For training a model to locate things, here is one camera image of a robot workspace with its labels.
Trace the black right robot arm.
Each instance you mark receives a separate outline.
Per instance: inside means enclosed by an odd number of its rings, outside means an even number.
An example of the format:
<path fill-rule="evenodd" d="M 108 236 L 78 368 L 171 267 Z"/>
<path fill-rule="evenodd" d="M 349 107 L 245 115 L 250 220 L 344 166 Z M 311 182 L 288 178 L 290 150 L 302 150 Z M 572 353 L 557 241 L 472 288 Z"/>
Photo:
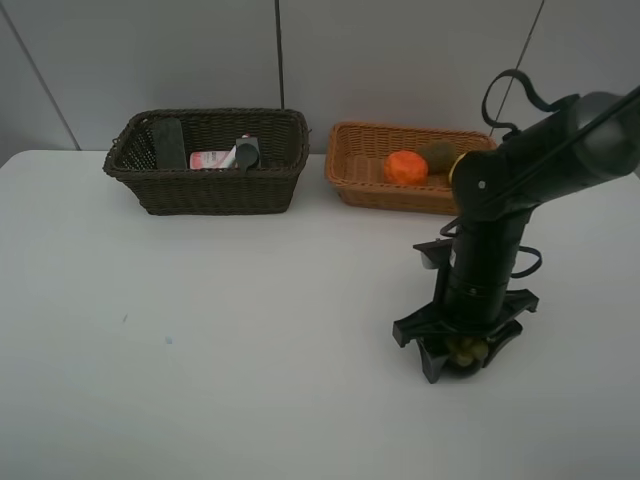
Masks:
<path fill-rule="evenodd" d="M 536 208 L 616 180 L 639 165 L 639 92 L 593 92 L 545 106 L 549 117 L 514 133 L 497 149 L 470 151 L 456 162 L 451 186 L 459 215 L 438 239 L 415 245 L 437 272 L 433 299 L 393 324 L 400 347 L 416 342 L 424 376 L 468 377 L 485 368 L 523 330 L 517 317 L 539 299 L 511 280 Z"/>

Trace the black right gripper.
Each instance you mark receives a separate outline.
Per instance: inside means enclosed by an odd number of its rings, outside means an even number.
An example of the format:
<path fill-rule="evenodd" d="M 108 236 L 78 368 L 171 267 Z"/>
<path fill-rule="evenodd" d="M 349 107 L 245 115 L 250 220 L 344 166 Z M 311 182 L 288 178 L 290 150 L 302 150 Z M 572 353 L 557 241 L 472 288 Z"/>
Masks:
<path fill-rule="evenodd" d="M 472 347 L 472 353 L 479 355 L 471 369 L 476 374 L 522 334 L 523 326 L 516 317 L 523 312 L 535 313 L 538 304 L 539 298 L 527 289 L 508 290 L 498 302 L 467 296 L 446 302 L 446 295 L 442 294 L 395 321 L 392 335 L 400 347 L 416 340 L 423 375 L 429 384 L 435 384 L 451 354 L 443 337 L 486 337 L 478 339 Z"/>

